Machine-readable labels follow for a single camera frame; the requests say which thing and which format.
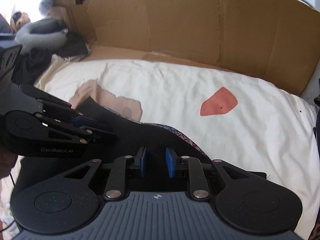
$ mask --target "silver screw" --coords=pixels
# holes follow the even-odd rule
[[[109,198],[117,198],[117,197],[120,197],[121,196],[121,191],[119,190],[108,190],[106,192],[106,196],[109,197]]]
[[[205,190],[196,190],[195,192],[193,192],[193,195],[196,197],[196,198],[206,198],[207,196],[209,196],[209,193]]]

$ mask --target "human hand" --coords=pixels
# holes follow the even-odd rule
[[[0,179],[9,176],[18,156],[0,145]]]

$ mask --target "black cable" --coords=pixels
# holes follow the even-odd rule
[[[11,181],[12,181],[13,186],[15,187],[16,184],[15,184],[15,182],[14,182],[14,180],[13,180],[13,177],[12,177],[11,173],[10,173],[10,178],[11,178]]]
[[[11,223],[10,223],[10,225],[8,225],[6,228],[4,228],[4,229],[1,229],[0,230],[0,233],[2,233],[3,231],[6,231],[10,226],[12,226],[13,225],[13,223],[14,223],[15,221],[13,220]]]

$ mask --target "travel pillow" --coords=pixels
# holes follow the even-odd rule
[[[61,22],[43,19],[24,25],[17,32],[15,41],[22,44],[22,55],[30,53],[33,48],[56,51],[67,43],[67,32]]]

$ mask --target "mattress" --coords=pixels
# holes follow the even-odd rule
[[[91,96],[134,121],[172,126],[211,159],[265,172],[301,199],[295,232],[308,239],[320,206],[320,162],[316,108],[303,99],[238,73],[142,60],[66,63],[55,55],[35,86],[73,108]],[[8,192],[10,183],[2,180]],[[6,206],[9,197],[1,200]]]

